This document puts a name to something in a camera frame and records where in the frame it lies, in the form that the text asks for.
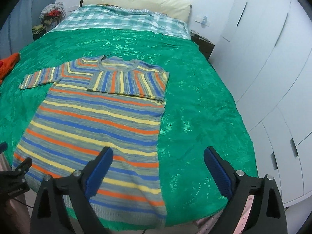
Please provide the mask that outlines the striped knit sweater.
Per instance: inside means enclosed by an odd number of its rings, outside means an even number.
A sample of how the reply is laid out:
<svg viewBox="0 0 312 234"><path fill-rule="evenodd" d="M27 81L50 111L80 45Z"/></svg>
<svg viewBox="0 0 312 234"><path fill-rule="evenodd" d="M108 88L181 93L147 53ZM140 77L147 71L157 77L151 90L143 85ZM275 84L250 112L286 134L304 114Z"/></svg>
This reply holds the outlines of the striped knit sweater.
<svg viewBox="0 0 312 234"><path fill-rule="evenodd" d="M21 90L50 85L14 152L27 157L37 190L44 175L62 177L96 158L105 147L113 162L90 204L116 229L162 228L157 142L169 73L160 66L119 57L79 58L24 77Z"/></svg>

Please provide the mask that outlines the clothes pile with knit hat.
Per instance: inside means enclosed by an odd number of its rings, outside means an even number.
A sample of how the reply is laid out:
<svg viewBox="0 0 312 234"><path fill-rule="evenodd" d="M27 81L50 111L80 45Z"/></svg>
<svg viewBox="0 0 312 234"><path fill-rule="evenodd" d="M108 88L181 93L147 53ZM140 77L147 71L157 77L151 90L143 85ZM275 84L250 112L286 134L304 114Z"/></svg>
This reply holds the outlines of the clothes pile with knit hat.
<svg viewBox="0 0 312 234"><path fill-rule="evenodd" d="M66 17L65 5L57 2L47 5L40 13L40 24L32 27L33 40L37 40L55 28Z"/></svg>

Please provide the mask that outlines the orange folded garment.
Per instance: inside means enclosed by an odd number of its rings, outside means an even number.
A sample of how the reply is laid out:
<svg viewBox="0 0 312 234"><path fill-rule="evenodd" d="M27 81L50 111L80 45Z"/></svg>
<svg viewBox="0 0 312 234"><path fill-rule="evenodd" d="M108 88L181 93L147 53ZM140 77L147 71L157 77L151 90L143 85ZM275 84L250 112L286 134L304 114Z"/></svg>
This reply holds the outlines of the orange folded garment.
<svg viewBox="0 0 312 234"><path fill-rule="evenodd" d="M11 56L1 59L1 67L0 67L0 83L2 84L4 78L13 70L15 65L20 60L20 54L14 53Z"/></svg>

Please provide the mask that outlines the blue grey curtain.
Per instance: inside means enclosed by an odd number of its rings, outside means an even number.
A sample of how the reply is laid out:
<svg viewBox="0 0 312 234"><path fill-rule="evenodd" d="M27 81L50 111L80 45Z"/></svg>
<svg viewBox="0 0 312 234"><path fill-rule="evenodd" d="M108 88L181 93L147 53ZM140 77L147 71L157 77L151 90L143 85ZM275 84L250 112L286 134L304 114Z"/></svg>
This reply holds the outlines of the blue grey curtain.
<svg viewBox="0 0 312 234"><path fill-rule="evenodd" d="M19 0L1 28L1 58L19 52L33 42L32 27L40 24L40 13L56 0Z"/></svg>

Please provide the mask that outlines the green bed blanket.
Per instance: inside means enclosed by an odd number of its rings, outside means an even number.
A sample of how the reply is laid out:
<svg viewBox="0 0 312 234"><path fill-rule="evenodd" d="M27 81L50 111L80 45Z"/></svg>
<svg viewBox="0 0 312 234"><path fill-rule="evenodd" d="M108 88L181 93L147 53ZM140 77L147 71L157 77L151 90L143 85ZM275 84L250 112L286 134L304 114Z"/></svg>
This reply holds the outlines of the green bed blanket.
<svg viewBox="0 0 312 234"><path fill-rule="evenodd" d="M20 51L1 85L1 141L13 156L50 85L21 90L24 77L79 58L119 57L160 66L169 73L157 142L164 227L220 212L227 204L204 163L212 146L235 169L257 176L253 143L235 101L191 40L150 31L89 28L50 32Z"/></svg>

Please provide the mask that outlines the green plaid bed sheet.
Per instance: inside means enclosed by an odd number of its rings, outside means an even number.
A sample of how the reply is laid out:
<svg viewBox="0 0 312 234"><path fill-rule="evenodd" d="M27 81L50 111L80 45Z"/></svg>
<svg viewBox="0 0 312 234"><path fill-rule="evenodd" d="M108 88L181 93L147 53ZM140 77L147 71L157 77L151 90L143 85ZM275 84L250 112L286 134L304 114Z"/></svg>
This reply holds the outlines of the green plaid bed sheet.
<svg viewBox="0 0 312 234"><path fill-rule="evenodd" d="M85 5L76 9L55 28L56 31L111 28L150 31L180 39L190 39L187 23L151 10L124 9L112 5Z"/></svg>

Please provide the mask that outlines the white wardrobe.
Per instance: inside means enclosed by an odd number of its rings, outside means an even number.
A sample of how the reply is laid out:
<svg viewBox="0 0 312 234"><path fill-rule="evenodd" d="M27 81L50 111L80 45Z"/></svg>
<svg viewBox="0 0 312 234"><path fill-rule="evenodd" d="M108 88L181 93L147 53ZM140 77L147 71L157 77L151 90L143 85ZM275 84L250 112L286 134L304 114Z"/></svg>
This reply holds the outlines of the white wardrobe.
<svg viewBox="0 0 312 234"><path fill-rule="evenodd" d="M311 19L299 0L234 0L210 61L285 207L311 196Z"/></svg>

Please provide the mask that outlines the dark wooden nightstand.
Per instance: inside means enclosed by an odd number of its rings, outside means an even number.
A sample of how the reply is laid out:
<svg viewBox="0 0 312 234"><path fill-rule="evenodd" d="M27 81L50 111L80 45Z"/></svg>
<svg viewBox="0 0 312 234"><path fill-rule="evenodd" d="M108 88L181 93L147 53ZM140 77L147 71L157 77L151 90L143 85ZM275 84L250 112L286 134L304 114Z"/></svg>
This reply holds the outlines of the dark wooden nightstand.
<svg viewBox="0 0 312 234"><path fill-rule="evenodd" d="M201 54L206 58L206 60L209 60L215 45L195 31L191 31L190 36L191 40L198 45Z"/></svg>

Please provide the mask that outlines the cream pillow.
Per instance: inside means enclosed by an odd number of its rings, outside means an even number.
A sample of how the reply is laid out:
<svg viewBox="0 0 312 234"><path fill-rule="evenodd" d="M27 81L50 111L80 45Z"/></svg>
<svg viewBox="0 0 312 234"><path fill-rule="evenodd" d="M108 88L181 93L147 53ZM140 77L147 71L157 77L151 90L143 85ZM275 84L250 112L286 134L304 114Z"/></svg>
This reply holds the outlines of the cream pillow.
<svg viewBox="0 0 312 234"><path fill-rule="evenodd" d="M191 3L184 0L82 0L82 5L113 5L124 9L150 10L188 22Z"/></svg>

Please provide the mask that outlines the white wall socket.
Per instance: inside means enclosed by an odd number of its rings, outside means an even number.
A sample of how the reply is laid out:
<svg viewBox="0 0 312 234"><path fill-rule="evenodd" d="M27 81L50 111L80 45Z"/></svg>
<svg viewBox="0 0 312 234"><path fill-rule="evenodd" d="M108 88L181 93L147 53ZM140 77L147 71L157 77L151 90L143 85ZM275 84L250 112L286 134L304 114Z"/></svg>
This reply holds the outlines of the white wall socket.
<svg viewBox="0 0 312 234"><path fill-rule="evenodd" d="M210 21L208 21L207 16L196 16L194 21L196 23L199 23L201 27L209 27L210 26Z"/></svg>

